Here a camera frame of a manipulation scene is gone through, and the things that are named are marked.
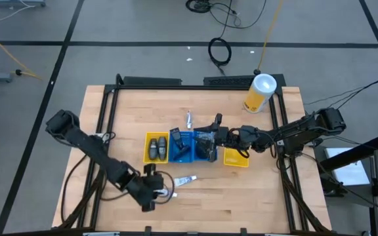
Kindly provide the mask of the white sheet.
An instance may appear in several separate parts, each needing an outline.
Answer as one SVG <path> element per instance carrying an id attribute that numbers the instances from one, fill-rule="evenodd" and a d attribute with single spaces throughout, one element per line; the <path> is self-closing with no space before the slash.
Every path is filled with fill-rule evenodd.
<path id="1" fill-rule="evenodd" d="M 328 159 L 350 150 L 351 147 L 327 147 L 324 149 Z M 361 161 L 356 161 L 347 166 L 337 168 L 333 171 L 335 178 L 344 186 L 369 185 L 369 178 Z"/>

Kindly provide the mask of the black vented box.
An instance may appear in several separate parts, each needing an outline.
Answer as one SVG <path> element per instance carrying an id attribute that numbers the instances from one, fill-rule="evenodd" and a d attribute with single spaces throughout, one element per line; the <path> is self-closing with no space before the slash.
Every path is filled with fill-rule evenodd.
<path id="1" fill-rule="evenodd" d="M 221 77 L 205 77 L 203 84 L 205 86 L 236 86 L 250 87 L 255 76 L 254 75 L 236 75 Z"/>

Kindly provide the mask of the yellow canister with white lid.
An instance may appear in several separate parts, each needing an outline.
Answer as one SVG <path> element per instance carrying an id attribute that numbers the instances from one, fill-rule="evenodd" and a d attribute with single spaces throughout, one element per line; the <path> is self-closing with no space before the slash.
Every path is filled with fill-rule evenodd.
<path id="1" fill-rule="evenodd" d="M 253 82 L 243 101 L 243 107 L 249 113 L 260 112 L 277 88 L 275 78 L 269 74 L 259 74 L 253 79 Z"/>

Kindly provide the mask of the black flat box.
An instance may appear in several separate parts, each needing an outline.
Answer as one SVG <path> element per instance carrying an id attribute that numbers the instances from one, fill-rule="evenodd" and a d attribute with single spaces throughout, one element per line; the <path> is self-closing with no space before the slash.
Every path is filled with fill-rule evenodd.
<path id="1" fill-rule="evenodd" d="M 169 85 L 181 85 L 181 79 L 175 78 L 162 78 L 162 77 L 131 77 L 126 76 L 123 78 L 125 85 L 159 85 L 159 86 L 169 86 Z"/>

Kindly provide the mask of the black beam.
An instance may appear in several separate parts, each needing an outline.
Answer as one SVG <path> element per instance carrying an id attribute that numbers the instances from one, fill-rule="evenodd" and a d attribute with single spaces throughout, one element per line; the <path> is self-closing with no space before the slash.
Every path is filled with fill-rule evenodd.
<path id="1" fill-rule="evenodd" d="M 356 161 L 368 158 L 373 155 L 374 151 L 378 150 L 378 137 L 367 141 L 363 144 L 358 144 L 356 147 L 344 151 L 334 157 L 320 162 L 319 171 L 323 173 L 347 166 Z"/>

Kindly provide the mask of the black metal table frame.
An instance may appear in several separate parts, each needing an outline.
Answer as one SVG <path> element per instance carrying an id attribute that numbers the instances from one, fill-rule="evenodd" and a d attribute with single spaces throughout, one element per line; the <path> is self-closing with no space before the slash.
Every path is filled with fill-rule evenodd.
<path id="1" fill-rule="evenodd" d="M 78 112 L 84 132 L 111 128 L 115 138 L 110 156 L 130 163 L 138 170 L 148 132 L 185 129 L 186 114 L 191 113 L 197 127 L 210 125 L 215 115 L 223 115 L 228 127 L 252 125 L 270 130 L 281 121 L 278 109 L 266 108 L 257 114 L 246 112 L 242 103 L 245 91 L 215 90 L 202 86 L 167 89 L 121 88 L 113 99 L 104 86 L 87 87 Z M 105 201 L 89 202 L 79 226 L 95 226 L 106 231 L 287 233 L 290 223 L 285 193 L 275 160 L 269 152 L 252 153 L 247 168 L 228 167 L 222 160 L 214 163 L 168 163 L 158 169 L 168 177 L 194 175 L 196 179 L 176 189 L 177 196 L 152 212 L 143 212 L 129 196 L 107 185 Z"/>

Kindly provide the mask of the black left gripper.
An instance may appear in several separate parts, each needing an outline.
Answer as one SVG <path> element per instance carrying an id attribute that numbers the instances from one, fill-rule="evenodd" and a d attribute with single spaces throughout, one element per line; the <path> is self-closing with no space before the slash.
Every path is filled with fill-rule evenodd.
<path id="1" fill-rule="evenodd" d="M 158 190 L 163 189 L 163 177 L 155 164 L 145 165 L 144 173 L 145 176 L 137 176 L 133 180 L 133 198 L 143 212 L 150 212 L 155 209 Z"/>

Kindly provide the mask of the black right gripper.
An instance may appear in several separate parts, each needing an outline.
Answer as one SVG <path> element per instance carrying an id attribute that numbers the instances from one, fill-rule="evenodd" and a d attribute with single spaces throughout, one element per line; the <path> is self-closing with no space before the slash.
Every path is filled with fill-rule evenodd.
<path id="1" fill-rule="evenodd" d="M 196 144 L 195 151 L 197 155 L 209 155 L 209 161 L 215 162 L 217 160 L 217 146 L 221 146 L 227 142 L 228 127 L 222 127 L 222 114 L 218 113 L 215 117 L 214 122 L 206 127 L 194 128 L 197 132 L 211 132 L 213 139 L 211 140 L 211 145 L 208 144 Z"/>

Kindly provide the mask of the yellow plastic basket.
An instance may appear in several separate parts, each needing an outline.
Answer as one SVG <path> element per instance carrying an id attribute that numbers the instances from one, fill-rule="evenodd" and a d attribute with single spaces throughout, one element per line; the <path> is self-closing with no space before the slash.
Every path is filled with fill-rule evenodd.
<path id="1" fill-rule="evenodd" d="M 150 150 L 150 142 L 151 139 L 156 139 L 159 141 L 160 137 L 165 138 L 165 158 L 163 160 L 160 159 L 160 157 L 157 157 L 156 159 L 151 159 L 149 150 Z M 144 157 L 143 162 L 148 163 L 155 163 L 155 164 L 167 164 L 169 162 L 169 133 L 168 132 L 147 132 L 145 141 L 144 141 Z"/>
<path id="2" fill-rule="evenodd" d="M 235 149 L 224 149 L 224 165 L 231 167 L 243 167 L 247 168 L 249 166 L 249 159 L 243 157 Z"/>

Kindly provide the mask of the grey stand base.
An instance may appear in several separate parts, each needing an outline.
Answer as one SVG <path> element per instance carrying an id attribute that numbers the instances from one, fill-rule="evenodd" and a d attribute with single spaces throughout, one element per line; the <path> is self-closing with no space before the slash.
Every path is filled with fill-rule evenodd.
<path id="1" fill-rule="evenodd" d="M 17 5 L 21 4 L 26 7 L 46 6 L 46 0 L 0 0 L 0 5 Z"/>

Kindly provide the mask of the grey Dove roll-on deodorant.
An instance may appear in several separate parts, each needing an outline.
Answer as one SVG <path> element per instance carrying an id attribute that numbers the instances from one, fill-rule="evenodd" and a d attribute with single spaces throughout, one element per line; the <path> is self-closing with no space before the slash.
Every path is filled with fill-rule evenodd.
<path id="1" fill-rule="evenodd" d="M 161 160 L 164 160 L 167 156 L 167 139 L 164 136 L 160 136 L 157 143 L 157 153 Z"/>
<path id="2" fill-rule="evenodd" d="M 155 160 L 158 157 L 158 141 L 152 138 L 148 147 L 148 156 L 150 160 Z"/>

